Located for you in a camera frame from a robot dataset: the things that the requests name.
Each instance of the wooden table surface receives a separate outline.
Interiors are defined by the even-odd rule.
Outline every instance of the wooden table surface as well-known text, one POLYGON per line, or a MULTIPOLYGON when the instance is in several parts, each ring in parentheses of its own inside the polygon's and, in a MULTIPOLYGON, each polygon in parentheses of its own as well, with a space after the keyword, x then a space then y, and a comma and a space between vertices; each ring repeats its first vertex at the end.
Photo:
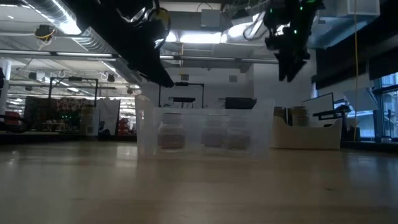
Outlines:
POLYGON ((2 146, 0 223, 398 223, 388 154, 144 159, 119 142, 2 146))

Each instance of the transparent storage container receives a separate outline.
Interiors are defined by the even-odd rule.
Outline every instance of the transparent storage container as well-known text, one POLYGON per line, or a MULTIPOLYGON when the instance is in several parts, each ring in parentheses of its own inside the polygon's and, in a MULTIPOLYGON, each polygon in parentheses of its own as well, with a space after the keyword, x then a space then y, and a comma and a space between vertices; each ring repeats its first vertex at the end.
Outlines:
POLYGON ((139 95, 136 116, 139 157, 220 151, 262 159, 269 150, 274 100, 258 101, 252 110, 181 109, 158 108, 139 95))
POLYGON ((224 116, 209 115, 201 132, 201 143, 205 152, 220 152, 224 147, 226 126, 224 116))
POLYGON ((185 131, 182 126, 182 115, 164 113, 162 124, 157 134, 157 145, 164 150, 183 149, 185 146, 185 131))
POLYGON ((226 148, 229 150, 245 151, 251 142, 251 132, 247 127, 248 121, 244 116, 232 116, 228 120, 226 148))

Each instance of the column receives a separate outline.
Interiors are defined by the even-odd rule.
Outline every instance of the column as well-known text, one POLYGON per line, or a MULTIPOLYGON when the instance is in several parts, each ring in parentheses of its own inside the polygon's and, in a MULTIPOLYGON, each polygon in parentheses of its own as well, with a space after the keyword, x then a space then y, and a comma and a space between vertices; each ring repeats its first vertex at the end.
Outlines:
POLYGON ((9 88, 9 80, 11 75, 11 65, 12 62, 8 59, 0 59, 0 68, 2 68, 2 72, 5 76, 4 86, 1 89, 0 96, 0 114, 4 115, 6 111, 6 101, 7 101, 7 92, 9 88))

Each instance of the cable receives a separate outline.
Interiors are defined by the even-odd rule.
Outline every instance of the cable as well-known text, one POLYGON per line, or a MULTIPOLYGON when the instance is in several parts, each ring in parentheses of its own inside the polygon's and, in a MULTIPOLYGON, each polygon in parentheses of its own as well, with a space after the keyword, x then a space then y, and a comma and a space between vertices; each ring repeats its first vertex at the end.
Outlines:
POLYGON ((355 26, 355 65, 356 65, 356 80, 355 80, 355 127, 354 127, 354 142, 356 141, 357 131, 357 109, 358 109, 358 77, 359 77, 359 59, 358 59, 358 21, 356 17, 356 0, 354 0, 354 26, 355 26))
POLYGON ((36 38, 39 38, 39 39, 44 39, 44 38, 47 38, 47 39, 48 39, 51 35, 54 34, 55 30, 56 30, 56 29, 53 29, 53 31, 52 31, 50 34, 47 34, 47 35, 44 35, 44 36, 37 36, 37 35, 35 35, 35 36, 36 36, 36 38))
POLYGON ((210 9, 214 9, 214 8, 213 8, 210 4, 208 4, 207 2, 201 2, 201 3, 199 4, 198 8, 197 8, 197 12, 199 12, 199 7, 200 7, 202 4, 206 4, 206 5, 208 5, 208 6, 210 7, 210 9))

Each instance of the ceiling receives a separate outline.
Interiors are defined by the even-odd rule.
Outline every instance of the ceiling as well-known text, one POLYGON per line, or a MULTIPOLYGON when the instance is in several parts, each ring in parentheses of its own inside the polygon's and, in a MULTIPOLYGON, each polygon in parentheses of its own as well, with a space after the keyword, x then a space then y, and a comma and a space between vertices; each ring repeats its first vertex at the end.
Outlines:
MULTIPOLYGON (((0 0, 0 4, 7 2, 18 2, 18 0, 0 0)), ((203 7, 206 8, 206 4, 201 3, 197 0, 163 0, 163 3, 180 4, 181 2, 194 2, 191 3, 189 7, 203 7)), ((220 8, 225 7, 226 4, 233 4, 234 6, 239 6, 247 1, 237 1, 237 0, 211 0, 207 3, 220 4, 220 8)), ((179 30, 181 27, 190 27, 195 30, 197 27, 193 27, 192 24, 200 25, 201 14, 199 12, 185 11, 176 12, 172 14, 172 30, 179 30)), ((329 44, 333 42, 334 35, 319 35, 328 31, 332 28, 343 29, 341 26, 345 23, 350 23, 349 18, 334 19, 333 17, 323 18, 326 21, 326 25, 316 23, 314 26, 319 31, 313 36, 316 39, 311 39, 310 41, 314 43, 329 44)), ((22 5, 19 7, 8 7, 0 6, 0 33, 19 33, 20 35, 0 35, 0 49, 12 49, 12 50, 44 50, 44 51, 54 51, 54 52, 87 52, 81 45, 77 44, 73 39, 54 37, 51 44, 40 47, 41 43, 33 35, 33 31, 38 28, 40 24, 51 23, 39 14, 37 11, 22 5)), ((61 31, 57 31, 55 35, 62 35, 61 31)), ((183 52, 184 55, 192 56, 206 56, 206 57, 235 57, 235 58, 274 58, 273 53, 268 51, 264 46, 263 40, 257 40, 253 42, 248 42, 238 37, 236 39, 228 40, 228 44, 181 44, 181 43, 166 43, 162 48, 162 53, 169 55, 178 55, 183 52)), ((106 81, 101 80, 101 76, 104 72, 113 73, 109 67, 107 67, 101 61, 87 61, 87 60, 64 60, 62 59, 39 59, 27 56, 12 56, 8 57, 12 60, 12 75, 11 77, 18 74, 17 78, 13 78, 11 83, 22 83, 25 79, 26 82, 39 82, 33 81, 28 78, 29 71, 43 70, 47 75, 56 75, 59 71, 64 70, 69 76, 81 76, 87 78, 98 78, 100 86, 114 86, 115 90, 101 90, 101 94, 108 95, 126 95, 126 85, 128 83, 122 78, 116 76, 116 81, 114 83, 106 83, 106 81), (29 66, 26 68, 26 72, 19 72, 18 68, 23 68, 27 64, 29 66)), ((179 67, 181 65, 180 61, 165 61, 164 65, 166 68, 179 67)), ((238 68, 241 72, 246 72, 250 64, 247 63, 234 63, 234 62, 216 62, 216 61, 184 61, 182 63, 184 67, 198 67, 198 68, 238 68)), ((13 87, 14 91, 22 91, 22 87, 13 87)), ((55 90, 56 93, 63 92, 63 90, 55 90)))

